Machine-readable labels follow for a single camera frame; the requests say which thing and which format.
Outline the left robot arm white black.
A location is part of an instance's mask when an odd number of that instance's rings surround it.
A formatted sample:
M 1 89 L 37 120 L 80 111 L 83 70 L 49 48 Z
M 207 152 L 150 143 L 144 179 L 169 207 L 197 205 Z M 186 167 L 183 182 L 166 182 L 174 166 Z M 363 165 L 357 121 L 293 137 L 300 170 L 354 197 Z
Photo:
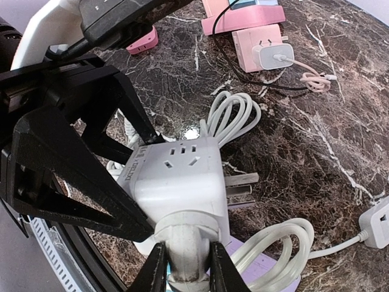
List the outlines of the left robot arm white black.
M 129 78 L 91 50 L 126 48 L 179 1 L 49 1 L 20 34 L 1 23 L 1 198 L 23 215 L 142 242 L 147 216 L 101 164 L 131 150 L 107 135 L 121 111 L 163 142 Z

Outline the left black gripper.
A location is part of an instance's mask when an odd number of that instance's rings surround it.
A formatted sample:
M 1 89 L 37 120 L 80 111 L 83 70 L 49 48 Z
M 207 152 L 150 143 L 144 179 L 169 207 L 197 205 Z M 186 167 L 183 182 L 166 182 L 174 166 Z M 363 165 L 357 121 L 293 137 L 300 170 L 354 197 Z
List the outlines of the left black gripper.
M 146 144 L 163 143 L 130 79 L 95 55 L 1 74 L 1 198 L 14 207 L 67 206 L 33 173 L 51 172 L 103 207 L 119 207 L 121 187 L 99 157 L 126 164 L 133 152 L 106 134 L 120 110 Z

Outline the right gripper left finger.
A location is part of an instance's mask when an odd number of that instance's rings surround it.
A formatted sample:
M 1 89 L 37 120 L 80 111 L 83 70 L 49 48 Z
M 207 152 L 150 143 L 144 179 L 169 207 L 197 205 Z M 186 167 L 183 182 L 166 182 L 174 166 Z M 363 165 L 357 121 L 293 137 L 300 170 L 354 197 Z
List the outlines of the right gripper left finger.
M 166 285 L 167 249 L 164 243 L 156 243 L 126 292 L 165 292 Z

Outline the pink plug adapter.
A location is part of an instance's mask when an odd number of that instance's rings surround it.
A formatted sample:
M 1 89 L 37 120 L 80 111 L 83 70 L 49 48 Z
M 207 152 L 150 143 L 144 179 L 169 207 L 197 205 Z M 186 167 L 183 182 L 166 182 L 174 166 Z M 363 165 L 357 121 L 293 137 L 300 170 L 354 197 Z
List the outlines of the pink plug adapter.
M 141 52 L 145 52 L 157 46 L 159 42 L 158 34 L 156 28 L 153 26 L 150 33 L 141 37 L 131 45 L 129 45 L 126 50 L 131 55 L 137 55 Z

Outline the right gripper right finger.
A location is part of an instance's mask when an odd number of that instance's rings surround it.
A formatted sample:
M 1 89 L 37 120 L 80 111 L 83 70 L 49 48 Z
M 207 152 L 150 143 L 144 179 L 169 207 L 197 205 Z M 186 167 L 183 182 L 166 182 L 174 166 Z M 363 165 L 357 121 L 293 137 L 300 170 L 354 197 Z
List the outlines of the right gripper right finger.
M 211 292 L 250 292 L 221 243 L 210 244 L 210 255 Z

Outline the white cube socket adapter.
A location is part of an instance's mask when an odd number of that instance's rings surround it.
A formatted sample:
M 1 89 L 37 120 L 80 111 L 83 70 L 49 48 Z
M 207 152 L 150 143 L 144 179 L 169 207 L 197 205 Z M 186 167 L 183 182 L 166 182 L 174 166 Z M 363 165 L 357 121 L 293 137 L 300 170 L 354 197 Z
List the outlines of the white cube socket adapter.
M 225 177 L 213 137 L 146 145 L 134 150 L 117 183 L 155 226 L 169 214 L 195 211 L 218 222 L 221 242 L 230 239 L 226 188 L 259 180 L 257 173 Z

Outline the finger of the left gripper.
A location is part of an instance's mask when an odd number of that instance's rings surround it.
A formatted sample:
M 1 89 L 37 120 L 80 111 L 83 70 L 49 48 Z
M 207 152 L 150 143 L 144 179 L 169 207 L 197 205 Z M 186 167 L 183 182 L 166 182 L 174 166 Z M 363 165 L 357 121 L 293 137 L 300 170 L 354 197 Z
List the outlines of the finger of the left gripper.
M 50 186 L 57 175 L 103 212 Z M 45 106 L 17 121 L 12 139 L 12 207 L 19 213 L 81 226 L 134 242 L 152 233 L 140 207 L 91 153 L 60 110 Z

